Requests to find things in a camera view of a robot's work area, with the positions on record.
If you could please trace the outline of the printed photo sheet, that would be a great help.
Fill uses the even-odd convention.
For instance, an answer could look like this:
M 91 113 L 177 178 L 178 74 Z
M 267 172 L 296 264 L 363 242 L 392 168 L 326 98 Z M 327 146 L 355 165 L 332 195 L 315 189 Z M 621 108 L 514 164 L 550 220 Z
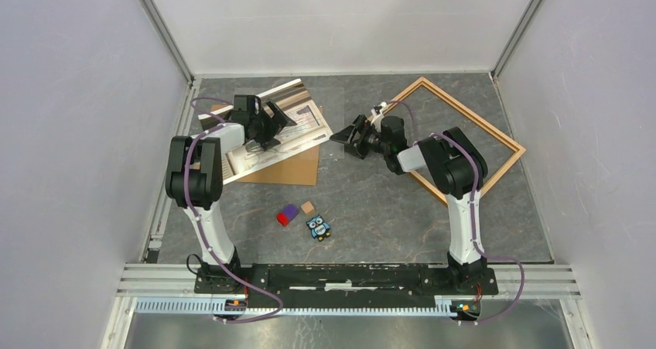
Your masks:
M 319 145 L 333 132 L 302 80 L 237 94 L 234 103 L 235 117 L 229 104 L 215 104 L 199 116 L 204 130 L 217 125 L 216 117 L 244 123 L 245 141 L 221 150 L 224 183 L 315 185 Z

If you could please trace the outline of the wooden picture frame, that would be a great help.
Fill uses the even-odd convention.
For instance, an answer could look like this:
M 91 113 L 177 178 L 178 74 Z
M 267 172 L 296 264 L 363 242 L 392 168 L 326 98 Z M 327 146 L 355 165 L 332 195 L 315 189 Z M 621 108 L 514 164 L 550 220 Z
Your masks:
M 405 119 L 410 141 L 459 128 L 487 163 L 483 196 L 513 193 L 526 149 L 513 137 L 488 74 L 373 75 L 362 87 L 366 107 L 397 101 L 387 113 Z

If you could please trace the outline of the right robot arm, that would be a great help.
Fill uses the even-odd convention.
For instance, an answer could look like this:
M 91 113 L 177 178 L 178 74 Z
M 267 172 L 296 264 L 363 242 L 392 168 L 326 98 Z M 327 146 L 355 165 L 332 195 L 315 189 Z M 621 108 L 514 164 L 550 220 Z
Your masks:
M 363 159 L 370 152 L 383 156 L 397 174 L 425 167 L 433 184 L 446 199 L 450 243 L 446 281 L 456 293 L 469 292 L 483 277 L 487 258 L 479 240 L 480 197 L 487 164 L 457 127 L 410 144 L 405 122 L 397 116 L 369 120 L 364 115 L 330 136 L 346 153 Z

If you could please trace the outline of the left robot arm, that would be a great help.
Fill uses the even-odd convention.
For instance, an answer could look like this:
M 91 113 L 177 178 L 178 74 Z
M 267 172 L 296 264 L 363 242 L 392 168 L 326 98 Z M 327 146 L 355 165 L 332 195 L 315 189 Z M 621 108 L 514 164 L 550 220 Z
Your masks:
M 239 94 L 231 105 L 226 116 L 212 116 L 217 125 L 197 135 L 177 135 L 169 147 L 166 195 L 188 216 L 201 247 L 200 265 L 193 270 L 196 293 L 233 293 L 247 285 L 220 212 L 224 154 L 248 142 L 275 147 L 277 134 L 296 125 L 276 103 L 256 95 Z

